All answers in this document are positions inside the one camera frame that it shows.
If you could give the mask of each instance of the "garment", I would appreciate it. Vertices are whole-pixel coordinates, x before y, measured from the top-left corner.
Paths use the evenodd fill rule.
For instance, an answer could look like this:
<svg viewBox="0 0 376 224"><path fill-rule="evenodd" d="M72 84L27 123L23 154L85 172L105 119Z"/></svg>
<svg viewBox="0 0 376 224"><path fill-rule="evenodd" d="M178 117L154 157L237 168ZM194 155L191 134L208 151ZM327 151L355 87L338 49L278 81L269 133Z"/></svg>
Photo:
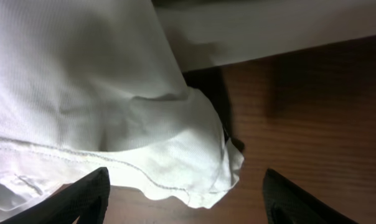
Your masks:
<svg viewBox="0 0 376 224"><path fill-rule="evenodd" d="M242 162L150 1L0 0L0 186L29 189L6 210L102 166L111 185L210 208Z"/></svg>

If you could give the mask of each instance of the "wood grain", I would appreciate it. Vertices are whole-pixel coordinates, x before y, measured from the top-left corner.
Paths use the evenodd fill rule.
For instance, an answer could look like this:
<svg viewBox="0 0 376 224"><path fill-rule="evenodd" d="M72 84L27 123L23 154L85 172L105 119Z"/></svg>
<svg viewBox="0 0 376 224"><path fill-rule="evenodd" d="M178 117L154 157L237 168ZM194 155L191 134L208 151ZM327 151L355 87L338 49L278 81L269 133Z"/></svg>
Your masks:
<svg viewBox="0 0 376 224"><path fill-rule="evenodd" d="M270 167L359 223L376 223L376 37L229 65L241 181L214 208L113 188L105 223L267 223Z"/></svg>

